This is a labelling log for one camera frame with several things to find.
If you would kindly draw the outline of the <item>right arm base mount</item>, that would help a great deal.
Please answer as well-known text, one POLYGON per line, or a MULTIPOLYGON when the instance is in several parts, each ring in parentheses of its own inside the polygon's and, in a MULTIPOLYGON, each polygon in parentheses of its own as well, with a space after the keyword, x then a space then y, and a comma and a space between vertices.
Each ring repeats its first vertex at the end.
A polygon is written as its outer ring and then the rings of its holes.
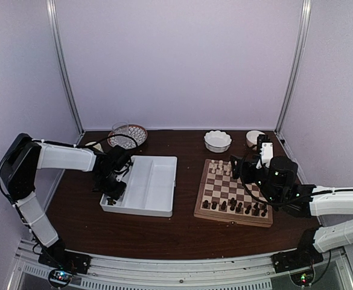
POLYGON ((295 250, 278 252, 271 256, 275 273, 292 271, 323 261, 323 254, 313 246, 317 228, 305 230, 295 250))

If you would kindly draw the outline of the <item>white plastic compartment tray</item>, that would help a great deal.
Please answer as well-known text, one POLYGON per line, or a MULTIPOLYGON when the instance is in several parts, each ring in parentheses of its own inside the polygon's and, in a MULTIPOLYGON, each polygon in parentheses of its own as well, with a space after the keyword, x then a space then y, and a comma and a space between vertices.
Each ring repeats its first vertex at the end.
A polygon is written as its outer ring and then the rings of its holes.
POLYGON ((127 184, 125 192, 113 204, 108 203, 108 196, 102 195, 103 211, 172 217, 177 157, 134 155, 132 161, 130 171, 122 177, 127 184))

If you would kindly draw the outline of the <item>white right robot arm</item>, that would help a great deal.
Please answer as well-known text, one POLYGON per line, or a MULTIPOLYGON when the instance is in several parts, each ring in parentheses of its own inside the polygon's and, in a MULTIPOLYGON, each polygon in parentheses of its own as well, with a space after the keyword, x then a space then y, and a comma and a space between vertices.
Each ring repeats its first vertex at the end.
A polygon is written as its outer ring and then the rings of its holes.
MULTIPOLYGON (((297 164, 286 156, 274 156, 269 161, 248 161, 230 157, 232 176, 243 187, 258 186, 262 197, 252 198, 274 210, 284 210, 297 218, 326 215, 353 215, 353 188, 323 187, 296 182, 297 164)), ((333 226, 308 230, 303 235, 303 245, 293 252, 296 266, 306 266, 316 256, 316 251, 328 250, 353 244, 353 219, 333 226)))

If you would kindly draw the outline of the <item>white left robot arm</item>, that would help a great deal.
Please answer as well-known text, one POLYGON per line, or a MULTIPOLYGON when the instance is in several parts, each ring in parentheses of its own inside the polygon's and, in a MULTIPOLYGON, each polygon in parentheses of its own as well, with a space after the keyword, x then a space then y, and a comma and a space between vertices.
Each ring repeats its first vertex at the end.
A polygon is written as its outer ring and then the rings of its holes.
POLYGON ((40 203, 36 187, 41 178, 49 173, 59 175, 76 170, 93 175, 93 192, 119 199, 126 189, 122 175, 132 164, 131 155, 121 146, 103 152, 96 149, 98 144, 37 140, 26 133, 19 133, 0 161, 0 189, 3 195, 36 239, 48 248, 46 258, 56 268, 66 267, 70 256, 55 245, 60 237, 40 203))

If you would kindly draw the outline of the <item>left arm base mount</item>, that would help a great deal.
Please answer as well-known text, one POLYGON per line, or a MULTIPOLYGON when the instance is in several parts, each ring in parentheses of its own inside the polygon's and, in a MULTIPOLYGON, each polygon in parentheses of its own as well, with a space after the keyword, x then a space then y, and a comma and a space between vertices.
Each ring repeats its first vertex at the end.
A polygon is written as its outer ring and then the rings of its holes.
POLYGON ((52 268, 63 269, 74 274, 87 274, 91 256, 66 250, 62 238, 49 247, 42 245, 38 262, 52 268))

